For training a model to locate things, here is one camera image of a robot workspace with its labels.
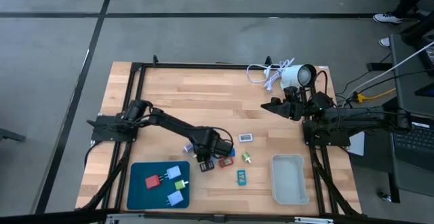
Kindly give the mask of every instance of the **blue block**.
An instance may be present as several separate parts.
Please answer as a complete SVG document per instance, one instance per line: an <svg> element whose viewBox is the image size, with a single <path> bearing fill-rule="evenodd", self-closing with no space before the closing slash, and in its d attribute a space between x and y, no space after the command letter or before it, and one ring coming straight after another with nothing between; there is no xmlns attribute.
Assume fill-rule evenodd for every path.
<svg viewBox="0 0 434 224"><path fill-rule="evenodd" d="M235 148L232 148L232 151L231 151L231 153L229 154L229 156L232 156L232 157L235 156Z"/></svg>
<svg viewBox="0 0 434 224"><path fill-rule="evenodd" d="M165 175L168 179L174 179L181 175L181 170L179 169L179 166L174 166L169 168Z"/></svg>
<svg viewBox="0 0 434 224"><path fill-rule="evenodd" d="M178 190L167 196L170 206L174 206L175 204L184 200L181 192Z"/></svg>
<svg viewBox="0 0 434 224"><path fill-rule="evenodd" d="M247 185L247 176L245 175L245 170L237 171L238 185L246 186Z"/></svg>

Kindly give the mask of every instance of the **desk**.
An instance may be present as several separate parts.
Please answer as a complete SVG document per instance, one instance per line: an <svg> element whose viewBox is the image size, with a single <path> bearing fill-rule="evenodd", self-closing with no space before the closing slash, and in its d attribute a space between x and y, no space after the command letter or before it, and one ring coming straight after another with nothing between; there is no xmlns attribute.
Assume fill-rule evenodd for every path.
<svg viewBox="0 0 434 224"><path fill-rule="evenodd" d="M100 111L104 115L114 115L122 110L131 65L130 62L113 63ZM334 94L328 68L325 69L329 76L328 94ZM250 74L252 79L264 79L262 71L251 71ZM324 76L318 77L317 90L323 90L324 81ZM133 86L132 99L136 93L136 84ZM202 173L196 160L182 153L184 145L188 143L186 138L157 126L140 129L132 146L129 166L134 162L174 160L191 163L190 206L185 209L151 211L317 216L319 213L311 159L309 149L304 145L301 122L261 109L260 104L269 102L272 96L284 97L279 82L274 84L273 92L268 94L262 84L250 83L244 70L147 68L142 99L151 101L156 107L187 123L227 129L234 137L237 152L234 165L227 168L217 166L214 170ZM254 142L238 142L238 134L250 132L254 136ZM87 204L106 180L113 145L113 142L103 142L89 154L76 207ZM251 164L241 160L244 151L250 153ZM308 204L281 205L271 197L270 159L278 153L303 156L304 178L310 197ZM334 183L351 206L361 212L347 153L338 147L328 147L328 155ZM240 187L237 184L238 169L246 171L246 186ZM127 170L122 210L127 210L129 174L130 167ZM115 181L109 207L114 206L117 185L118 182ZM328 191L324 184L322 186L325 207L330 212Z"/></svg>

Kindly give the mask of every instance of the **transparent plastic container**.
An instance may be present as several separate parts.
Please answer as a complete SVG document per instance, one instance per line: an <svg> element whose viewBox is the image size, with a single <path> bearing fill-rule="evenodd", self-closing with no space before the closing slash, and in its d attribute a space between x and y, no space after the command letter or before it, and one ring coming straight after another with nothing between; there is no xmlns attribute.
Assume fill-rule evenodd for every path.
<svg viewBox="0 0 434 224"><path fill-rule="evenodd" d="M271 190L279 204L307 204L309 196L303 176L303 157L298 154L277 154L270 164Z"/></svg>

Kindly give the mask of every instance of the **yellow cable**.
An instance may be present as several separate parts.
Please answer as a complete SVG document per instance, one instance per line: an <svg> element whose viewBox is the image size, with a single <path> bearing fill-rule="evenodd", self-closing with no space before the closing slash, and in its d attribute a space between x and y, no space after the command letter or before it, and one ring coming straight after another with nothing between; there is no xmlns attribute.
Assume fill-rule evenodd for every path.
<svg viewBox="0 0 434 224"><path fill-rule="evenodd" d="M377 96L373 96L373 97L367 97L367 96L364 96L363 94L358 94L358 95L357 95L357 102L358 102L358 103L363 103L364 100L370 100L370 99L380 98L381 96L384 96L384 95L386 95L386 94L389 94L389 93L391 93L391 92L393 92L393 91L395 91L395 90L396 90L396 88L393 88L393 89L390 89L390 90L387 91L387 92L383 92L382 94L379 94L379 95L377 95Z"/></svg>
<svg viewBox="0 0 434 224"><path fill-rule="evenodd" d="M386 95L386 94L388 94L388 93L391 93L391 92L393 92L393 91L395 91L396 90L396 88L393 88L393 89L390 89L389 91L387 91L387 92L383 92L382 94L379 94L379 95L377 95L377 96L373 96L373 97L365 97L365 99L375 99L375 98L380 98L381 96L384 96L384 95Z"/></svg>

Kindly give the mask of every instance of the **white paper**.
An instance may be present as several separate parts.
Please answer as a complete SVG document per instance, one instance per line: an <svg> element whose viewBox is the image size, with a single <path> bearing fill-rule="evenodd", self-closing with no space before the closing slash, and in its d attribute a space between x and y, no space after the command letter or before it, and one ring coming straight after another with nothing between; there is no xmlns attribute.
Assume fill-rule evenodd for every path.
<svg viewBox="0 0 434 224"><path fill-rule="evenodd" d="M365 132L359 132L350 136L350 147L347 150L349 153L363 156L365 153Z"/></svg>

